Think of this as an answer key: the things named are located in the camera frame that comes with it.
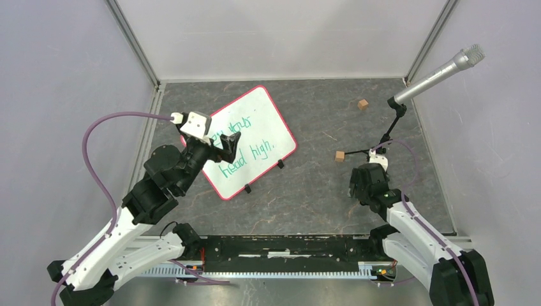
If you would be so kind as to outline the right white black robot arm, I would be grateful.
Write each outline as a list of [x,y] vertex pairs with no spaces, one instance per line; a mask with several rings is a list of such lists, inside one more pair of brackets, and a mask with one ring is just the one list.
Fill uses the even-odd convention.
[[386,222],[370,231],[370,255],[402,264],[427,289],[433,305],[495,304],[482,255],[464,250],[437,231],[405,193],[389,187],[382,165],[353,168],[349,195]]

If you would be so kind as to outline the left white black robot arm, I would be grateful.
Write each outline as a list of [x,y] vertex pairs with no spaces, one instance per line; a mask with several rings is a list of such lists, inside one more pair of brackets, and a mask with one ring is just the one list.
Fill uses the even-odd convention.
[[173,259],[196,258],[200,237],[188,223],[158,241],[128,255],[126,246],[160,222],[185,196],[206,162],[233,163],[241,133],[221,135],[221,147],[188,136],[186,146],[158,147],[145,162],[145,174],[123,198],[122,205],[92,242],[72,258],[51,262],[50,278],[57,283],[51,304],[103,305],[115,291],[149,268]]

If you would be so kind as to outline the pink framed whiteboard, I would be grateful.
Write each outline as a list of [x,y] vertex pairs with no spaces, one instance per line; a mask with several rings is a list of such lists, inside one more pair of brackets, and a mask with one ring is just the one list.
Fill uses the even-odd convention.
[[220,135],[240,132],[235,161],[205,164],[202,173],[222,200],[231,200],[297,149],[268,90],[259,85],[211,115],[208,135],[220,146]]

